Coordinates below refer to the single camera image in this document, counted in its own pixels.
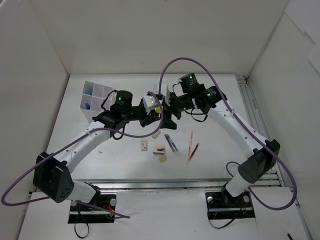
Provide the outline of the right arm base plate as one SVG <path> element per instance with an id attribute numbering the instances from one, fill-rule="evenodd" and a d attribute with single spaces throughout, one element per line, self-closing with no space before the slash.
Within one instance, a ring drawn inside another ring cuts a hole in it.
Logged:
<path id="1" fill-rule="evenodd" d="M 244 191 L 233 203 L 226 203 L 221 192 L 206 192 L 209 220 L 254 219 L 255 212 L 250 193 Z"/>

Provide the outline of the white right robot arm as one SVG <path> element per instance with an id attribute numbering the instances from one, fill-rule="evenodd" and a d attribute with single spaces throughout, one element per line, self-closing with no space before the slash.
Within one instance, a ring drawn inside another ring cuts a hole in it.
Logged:
<path id="1" fill-rule="evenodd" d="M 234 140 L 246 161 L 238 166 L 235 176 L 221 190 L 222 202 L 233 206 L 248 187 L 276 165 L 280 144 L 275 139 L 269 141 L 242 117 L 236 116 L 227 97 L 215 85 L 205 88 L 198 83 L 194 73 L 181 77 L 180 84 L 183 91 L 181 96 L 170 92 L 166 84 L 155 86 L 164 100 L 164 127 L 176 129 L 172 115 L 180 118 L 183 111 L 197 109 L 215 121 Z"/>

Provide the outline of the teal cap pen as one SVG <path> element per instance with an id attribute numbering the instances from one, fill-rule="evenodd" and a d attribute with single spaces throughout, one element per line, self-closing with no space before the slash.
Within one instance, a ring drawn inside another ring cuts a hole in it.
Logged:
<path id="1" fill-rule="evenodd" d="M 167 136 L 168 136 L 169 140 L 171 141 L 173 147 L 175 148 L 175 151 L 178 152 L 179 150 L 178 150 L 178 148 L 176 147 L 175 143 L 173 142 L 172 138 L 171 138 L 168 134 L 167 134 Z"/>

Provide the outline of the purple cap pen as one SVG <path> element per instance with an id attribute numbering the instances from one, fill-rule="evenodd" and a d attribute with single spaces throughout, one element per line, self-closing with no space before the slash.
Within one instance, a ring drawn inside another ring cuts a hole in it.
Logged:
<path id="1" fill-rule="evenodd" d="M 169 137 L 167 136 L 167 134 L 164 134 L 164 137 L 165 137 L 165 139 L 167 140 L 168 145 L 170 146 L 172 152 L 175 152 L 176 150 L 175 150 L 174 146 L 172 145 L 172 143 L 171 143 Z"/>

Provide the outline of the yellow cap black highlighter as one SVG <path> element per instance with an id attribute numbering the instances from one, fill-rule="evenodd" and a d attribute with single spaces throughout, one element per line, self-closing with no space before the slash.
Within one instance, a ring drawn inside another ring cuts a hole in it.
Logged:
<path id="1" fill-rule="evenodd" d="M 155 111 L 157 114 L 160 114 L 160 113 L 162 112 L 161 107 L 157 107 L 154 111 Z"/>

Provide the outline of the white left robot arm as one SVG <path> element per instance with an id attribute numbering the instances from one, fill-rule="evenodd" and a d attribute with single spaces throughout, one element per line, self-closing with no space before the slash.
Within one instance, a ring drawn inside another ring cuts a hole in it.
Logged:
<path id="1" fill-rule="evenodd" d="M 72 179 L 72 172 L 89 153 L 116 133 L 125 136 L 124 127 L 129 122 L 139 121 L 145 127 L 164 118 L 156 94 L 148 92 L 138 106 L 132 105 L 132 98 L 129 91 L 117 91 L 114 104 L 94 116 L 83 135 L 55 153 L 41 153 L 36 160 L 33 184 L 56 203 L 81 201 L 87 209 L 96 209 L 100 204 L 100 189 Z"/>

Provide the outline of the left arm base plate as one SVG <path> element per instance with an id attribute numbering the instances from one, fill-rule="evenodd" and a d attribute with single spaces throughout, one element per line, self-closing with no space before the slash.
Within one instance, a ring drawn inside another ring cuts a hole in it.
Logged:
<path id="1" fill-rule="evenodd" d="M 100 208 L 114 211 L 116 209 L 117 197 L 115 194 L 103 194 L 97 201 L 96 205 Z M 86 205 L 76 204 L 70 206 L 68 215 L 68 224 L 74 223 L 88 223 L 88 224 L 102 224 L 114 223 L 115 215 L 106 211 L 101 211 Z"/>

